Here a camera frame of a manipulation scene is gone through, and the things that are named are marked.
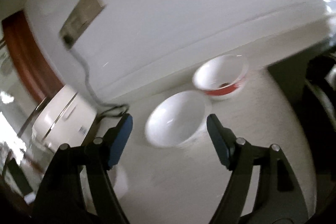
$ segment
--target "rice cooker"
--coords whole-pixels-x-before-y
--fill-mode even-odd
[[[54,152],[63,143],[71,147],[85,145],[95,137],[96,116],[97,110],[65,85],[36,119],[32,140]]]

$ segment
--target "brown wooden trim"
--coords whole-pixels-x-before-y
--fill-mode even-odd
[[[52,98],[64,85],[41,53],[23,11],[2,21],[4,39],[19,77],[31,96],[40,103]]]

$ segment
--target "screw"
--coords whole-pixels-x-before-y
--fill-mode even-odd
[[[60,150],[67,150],[70,147],[67,143],[63,143],[59,146]]]
[[[94,143],[94,144],[102,144],[102,142],[103,142],[103,139],[100,138],[100,137],[97,137],[97,138],[95,138],[95,139],[93,140],[93,143]]]
[[[277,144],[272,144],[271,148],[276,152],[278,152],[280,150],[280,146],[278,146]]]
[[[237,138],[236,143],[240,145],[244,145],[246,143],[246,140],[244,138]]]

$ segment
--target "countertop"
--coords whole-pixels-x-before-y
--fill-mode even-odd
[[[120,204],[131,223],[208,223],[231,172],[223,167],[208,134],[185,149],[159,149],[147,143],[145,122],[169,96],[193,89],[191,83],[144,98],[131,105],[134,127],[120,164],[128,177],[128,192]],[[231,100],[213,102],[225,127],[253,145],[281,146],[299,181],[308,213],[315,211],[316,180],[309,145],[290,104],[266,69],[248,73],[244,90]],[[103,121],[98,135],[116,121]],[[258,186],[253,170],[243,214],[251,212]]]

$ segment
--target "electrical outlet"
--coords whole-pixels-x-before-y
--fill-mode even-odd
[[[75,44],[104,7],[101,0],[79,0],[59,32],[68,48]]]

